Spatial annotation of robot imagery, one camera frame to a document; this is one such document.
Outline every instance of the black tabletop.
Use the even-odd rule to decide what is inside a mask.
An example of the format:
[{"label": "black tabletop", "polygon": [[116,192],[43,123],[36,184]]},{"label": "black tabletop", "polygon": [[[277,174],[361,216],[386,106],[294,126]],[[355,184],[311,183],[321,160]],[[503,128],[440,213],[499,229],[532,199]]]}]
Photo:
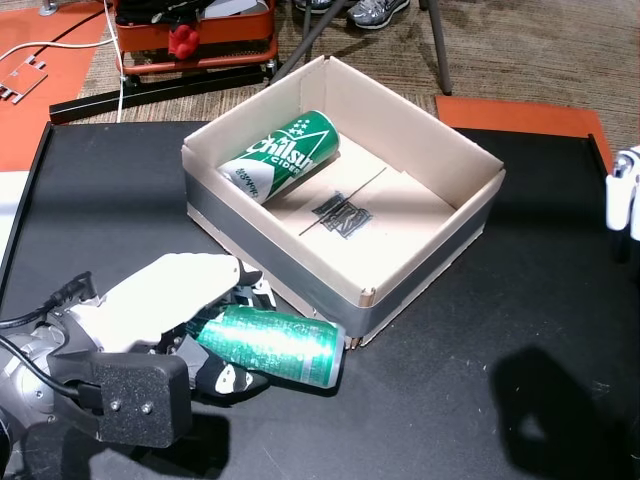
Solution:
[{"label": "black tabletop", "polygon": [[[104,292],[164,253],[220,252],[185,213],[179,149],[198,126],[55,127],[2,317],[85,270]],[[49,425],[19,446],[8,478],[635,478],[638,296],[608,253],[589,143],[463,133],[507,168],[485,232],[348,353],[337,391],[194,405],[193,434],[166,451]]]}]

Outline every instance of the open cardboard box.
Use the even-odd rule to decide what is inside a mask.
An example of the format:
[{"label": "open cardboard box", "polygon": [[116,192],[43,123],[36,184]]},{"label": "open cardboard box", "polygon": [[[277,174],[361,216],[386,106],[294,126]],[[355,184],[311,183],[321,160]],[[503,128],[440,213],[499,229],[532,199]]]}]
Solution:
[{"label": "open cardboard box", "polygon": [[[340,133],[332,159],[264,205],[218,173],[309,110]],[[303,315],[362,344],[480,235],[505,175],[473,142],[324,57],[187,137],[182,157],[189,215]]]}]

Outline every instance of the metal bracket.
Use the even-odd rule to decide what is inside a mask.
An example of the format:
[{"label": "metal bracket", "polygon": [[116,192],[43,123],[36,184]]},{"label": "metal bracket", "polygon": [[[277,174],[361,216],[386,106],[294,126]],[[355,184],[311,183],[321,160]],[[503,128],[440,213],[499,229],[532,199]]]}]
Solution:
[{"label": "metal bracket", "polygon": [[42,6],[38,13],[42,17],[48,17],[58,11],[58,2],[56,0],[42,0]]},{"label": "metal bracket", "polygon": [[[123,106],[135,107],[147,103],[172,100],[174,98],[213,92],[227,88],[242,87],[264,82],[270,78],[260,66],[232,68],[153,83],[131,82],[124,87]],[[55,125],[68,123],[118,108],[119,91],[58,103],[49,107],[51,122]]]},{"label": "metal bracket", "polygon": [[11,102],[15,105],[22,100],[40,82],[47,78],[42,71],[46,63],[35,63],[36,57],[31,55],[0,83],[0,98],[7,100],[15,95]]}]

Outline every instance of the can lid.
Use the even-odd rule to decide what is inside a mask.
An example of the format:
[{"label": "can lid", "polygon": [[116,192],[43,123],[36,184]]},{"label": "can lid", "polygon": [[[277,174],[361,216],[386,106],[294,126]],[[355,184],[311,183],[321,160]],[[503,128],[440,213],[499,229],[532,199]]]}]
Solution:
[{"label": "can lid", "polygon": [[336,356],[333,359],[333,365],[331,366],[331,373],[329,374],[329,384],[326,388],[335,387],[338,382],[338,375],[340,374],[340,366],[342,365],[342,355],[344,354],[344,336],[345,329],[342,325],[337,323],[333,324],[338,330],[336,333]]}]

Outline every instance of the gray tape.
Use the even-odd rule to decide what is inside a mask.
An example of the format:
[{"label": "gray tape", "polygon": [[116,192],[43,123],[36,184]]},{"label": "gray tape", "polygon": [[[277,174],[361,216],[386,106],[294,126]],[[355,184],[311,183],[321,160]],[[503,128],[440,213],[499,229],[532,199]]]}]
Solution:
[{"label": "gray tape", "polygon": [[378,303],[359,307],[287,255],[189,173],[185,172],[185,176],[187,200],[196,210],[327,320],[343,325],[350,337],[363,337],[383,322],[425,278],[482,227],[493,203],[487,202],[480,208]]}]

